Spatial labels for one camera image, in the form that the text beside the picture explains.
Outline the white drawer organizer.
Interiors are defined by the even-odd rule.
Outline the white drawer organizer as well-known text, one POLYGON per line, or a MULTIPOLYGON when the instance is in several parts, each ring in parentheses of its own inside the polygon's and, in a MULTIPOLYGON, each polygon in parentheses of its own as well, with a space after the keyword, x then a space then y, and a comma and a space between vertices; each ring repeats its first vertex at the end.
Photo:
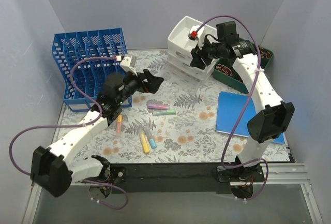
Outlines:
MULTIPOLYGON (((196 91, 212 75, 214 66, 218 62, 213 59, 205 69, 190 66, 192 60, 191 50, 196 47, 197 42, 190 40, 188 35, 190 29, 202 22, 189 17, 183 17, 172 29, 168 36, 168 60, 164 69, 164 76, 187 91, 196 91)), ((214 27, 205 25, 205 34, 216 36, 214 27)))

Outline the blue highlighter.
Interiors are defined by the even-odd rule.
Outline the blue highlighter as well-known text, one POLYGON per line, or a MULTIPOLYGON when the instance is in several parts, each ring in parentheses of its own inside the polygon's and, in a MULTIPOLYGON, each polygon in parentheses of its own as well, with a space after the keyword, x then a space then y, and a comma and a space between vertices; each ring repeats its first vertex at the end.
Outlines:
POLYGON ((147 139, 149 141, 149 144, 150 144, 151 148, 152 149, 156 149, 157 148, 157 144, 156 144, 155 139, 153 138, 150 130, 148 128, 144 127, 144 132, 145 132, 145 134, 147 136, 147 139))

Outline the orange pink highlighter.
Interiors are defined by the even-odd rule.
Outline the orange pink highlighter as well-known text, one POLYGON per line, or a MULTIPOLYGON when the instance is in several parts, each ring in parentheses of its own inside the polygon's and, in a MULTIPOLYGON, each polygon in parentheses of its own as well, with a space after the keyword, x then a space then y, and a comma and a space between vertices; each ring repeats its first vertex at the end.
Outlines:
POLYGON ((122 123, 123 123, 123 115, 120 114, 117 117, 117 121, 116 121, 116 136, 119 137, 122 133, 122 123))

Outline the yellow highlighter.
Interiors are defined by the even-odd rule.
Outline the yellow highlighter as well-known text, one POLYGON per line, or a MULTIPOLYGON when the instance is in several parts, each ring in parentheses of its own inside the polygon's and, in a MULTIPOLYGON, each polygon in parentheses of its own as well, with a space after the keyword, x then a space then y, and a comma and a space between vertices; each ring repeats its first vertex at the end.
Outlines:
POLYGON ((148 154, 150 152, 149 146, 148 146, 148 142, 147 142, 147 138, 146 135, 143 131, 139 132, 139 137, 140 137, 140 141, 142 144, 142 148, 143 148, 143 152, 145 154, 148 154))

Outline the blue plastic file rack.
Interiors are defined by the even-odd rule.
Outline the blue plastic file rack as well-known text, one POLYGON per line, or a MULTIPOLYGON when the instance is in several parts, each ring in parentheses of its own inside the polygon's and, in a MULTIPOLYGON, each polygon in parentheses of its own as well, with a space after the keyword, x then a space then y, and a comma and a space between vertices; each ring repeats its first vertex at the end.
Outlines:
MULTIPOLYGON (((68 109, 72 112, 86 112, 93 105, 92 101, 79 93, 70 81, 71 69, 77 62, 87 57, 114 57, 125 54, 127 48, 121 28, 55 34, 52 55, 65 81, 63 102, 68 109)), ((116 72, 122 76, 126 74, 119 62, 86 62, 74 70, 73 80, 84 93, 96 99, 107 76, 116 72)))

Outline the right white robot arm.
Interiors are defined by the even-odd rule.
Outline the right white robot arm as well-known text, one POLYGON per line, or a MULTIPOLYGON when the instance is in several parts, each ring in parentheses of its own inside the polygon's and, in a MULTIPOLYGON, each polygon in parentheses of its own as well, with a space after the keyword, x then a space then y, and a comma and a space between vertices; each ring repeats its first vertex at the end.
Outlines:
POLYGON ((243 150, 230 164, 221 162, 218 175, 246 181, 259 172, 261 158, 267 147, 287 130, 294 114, 294 105, 275 92, 264 69, 261 52, 253 40, 239 37, 234 21, 217 25, 215 42, 209 42, 204 25, 193 26, 188 34, 197 45, 191 50, 192 67, 205 68, 213 59, 224 58, 249 90, 256 114, 247 123, 248 140, 243 150))

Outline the green highlighter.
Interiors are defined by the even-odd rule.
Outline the green highlighter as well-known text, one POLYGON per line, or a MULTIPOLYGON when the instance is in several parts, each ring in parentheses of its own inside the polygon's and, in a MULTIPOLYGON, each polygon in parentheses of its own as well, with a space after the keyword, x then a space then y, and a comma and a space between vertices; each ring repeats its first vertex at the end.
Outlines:
POLYGON ((174 114, 176 114, 175 109, 159 110, 153 112, 153 116, 174 115, 174 114))

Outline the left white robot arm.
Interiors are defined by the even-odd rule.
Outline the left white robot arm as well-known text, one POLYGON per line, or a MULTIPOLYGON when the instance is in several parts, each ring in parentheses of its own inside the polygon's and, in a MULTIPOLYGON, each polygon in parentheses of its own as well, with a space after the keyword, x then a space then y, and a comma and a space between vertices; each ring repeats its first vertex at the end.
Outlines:
POLYGON ((127 72, 125 76, 113 73, 107 76, 97 102, 79 123, 60 140, 33 152, 31 180, 52 196, 63 195, 73 182, 94 178, 103 183, 109 179, 110 163, 93 155, 81 165, 73 165, 76 154, 97 134, 107 129, 122 111, 122 103, 135 92, 156 93, 164 79, 148 69, 127 72))

